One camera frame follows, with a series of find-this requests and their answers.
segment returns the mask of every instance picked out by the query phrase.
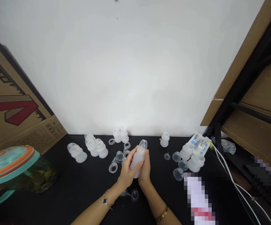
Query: woman's hand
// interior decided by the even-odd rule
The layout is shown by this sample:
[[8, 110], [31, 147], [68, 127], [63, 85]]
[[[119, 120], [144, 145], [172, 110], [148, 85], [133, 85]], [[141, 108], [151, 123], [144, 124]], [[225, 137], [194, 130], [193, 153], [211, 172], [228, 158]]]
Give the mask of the woman's hand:
[[138, 177], [138, 183], [142, 187], [144, 185], [148, 185], [151, 183], [150, 181], [150, 155], [149, 155], [149, 150], [146, 151], [145, 154], [145, 161], [142, 166], [141, 173]]
[[139, 162], [136, 166], [131, 170], [129, 168], [130, 163], [133, 159], [133, 155], [135, 154], [138, 146], [135, 147], [127, 156], [126, 160], [122, 164], [122, 170], [120, 174], [120, 178], [118, 180], [118, 185], [122, 190], [122, 193], [132, 184], [133, 178], [136, 172], [142, 167], [143, 162]]

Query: gold bracelet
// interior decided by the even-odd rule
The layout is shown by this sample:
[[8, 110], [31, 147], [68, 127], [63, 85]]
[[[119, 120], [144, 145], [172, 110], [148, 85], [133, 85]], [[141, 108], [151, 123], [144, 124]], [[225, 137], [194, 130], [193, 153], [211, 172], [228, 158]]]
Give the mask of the gold bracelet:
[[169, 207], [166, 206], [166, 209], [165, 209], [164, 212], [160, 215], [160, 217], [156, 218], [156, 222], [161, 221], [161, 220], [166, 216], [166, 214], [168, 213], [168, 210], [169, 210]]
[[112, 210], [111, 207], [112, 207], [113, 205], [112, 205], [112, 204], [108, 204], [108, 203], [107, 203], [107, 198], [105, 197], [107, 191], [106, 191], [106, 192], [104, 193], [104, 195], [103, 195], [103, 204], [107, 205], [107, 206]]

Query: teal lid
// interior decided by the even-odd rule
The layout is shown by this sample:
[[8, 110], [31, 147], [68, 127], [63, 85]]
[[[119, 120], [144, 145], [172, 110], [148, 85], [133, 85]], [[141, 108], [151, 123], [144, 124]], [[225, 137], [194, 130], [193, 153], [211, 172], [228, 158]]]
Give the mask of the teal lid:
[[27, 163], [34, 153], [31, 146], [15, 146], [0, 151], [0, 178]]
[[8, 166], [9, 164], [16, 161], [18, 158], [22, 157], [27, 151], [25, 146], [15, 146], [3, 150], [5, 153], [0, 155], [0, 169]]

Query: black tabletop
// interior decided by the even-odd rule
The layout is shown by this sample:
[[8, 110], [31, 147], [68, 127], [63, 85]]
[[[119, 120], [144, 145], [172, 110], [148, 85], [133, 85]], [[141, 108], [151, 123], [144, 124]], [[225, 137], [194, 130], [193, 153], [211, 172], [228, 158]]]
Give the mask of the black tabletop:
[[[106, 158], [92, 157], [87, 150], [83, 135], [66, 135], [44, 157], [59, 171], [57, 182], [47, 191], [33, 194], [17, 191], [0, 204], [0, 222], [14, 224], [70, 224], [73, 220], [118, 179], [121, 165], [116, 173], [108, 171], [117, 151], [123, 150], [123, 143], [110, 146], [112, 136], [95, 135], [104, 141], [109, 154]], [[192, 224], [188, 193], [183, 181], [173, 177], [173, 170], [178, 163], [172, 158], [167, 161], [164, 154], [180, 151], [189, 137], [171, 137], [166, 148], [160, 146], [160, 137], [130, 136], [132, 150], [142, 139], [147, 140], [151, 163], [151, 182], [158, 194], [174, 212], [182, 224]], [[78, 144], [88, 154], [83, 163], [77, 163], [67, 150], [71, 142]], [[249, 221], [233, 184], [227, 177], [216, 154], [208, 150], [205, 164], [195, 174], [201, 177], [209, 203], [220, 224], [239, 224]], [[137, 202], [129, 196], [119, 197], [101, 224], [155, 224], [149, 204], [141, 191], [138, 180], [134, 179], [128, 188], [139, 191]]]

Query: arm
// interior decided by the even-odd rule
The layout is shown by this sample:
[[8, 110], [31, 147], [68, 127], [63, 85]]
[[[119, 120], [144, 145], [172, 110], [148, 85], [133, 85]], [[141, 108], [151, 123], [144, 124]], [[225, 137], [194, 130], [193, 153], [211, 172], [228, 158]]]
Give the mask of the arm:
[[109, 206], [103, 204], [105, 198], [107, 198], [108, 204], [114, 204], [116, 199], [128, 188], [136, 172], [142, 167], [143, 162], [139, 162], [133, 170], [130, 170], [130, 161], [136, 152], [137, 147], [133, 149], [127, 159], [122, 164], [122, 170], [120, 174], [120, 179], [116, 182], [105, 194], [101, 196], [97, 201], [91, 204], [86, 210], [81, 213], [71, 225], [84, 225], [84, 224], [91, 224], [91, 225], [98, 225], [101, 223], [103, 218], [105, 217], [106, 213], [109, 211]]
[[[155, 190], [154, 186], [152, 185], [150, 181], [150, 156], [149, 156], [149, 150], [146, 151], [145, 155], [145, 162], [142, 166], [141, 174], [138, 178], [139, 185], [146, 196], [149, 206], [151, 208], [151, 211], [153, 213], [154, 218], [158, 218], [162, 215], [166, 208], [166, 204], [161, 199], [161, 197], [158, 195], [157, 191]], [[173, 214], [173, 212], [168, 209], [167, 214], [165, 217], [158, 222], [160, 225], [171, 225], [171, 224], [180, 224], [180, 221], [177, 219], [177, 217]]]

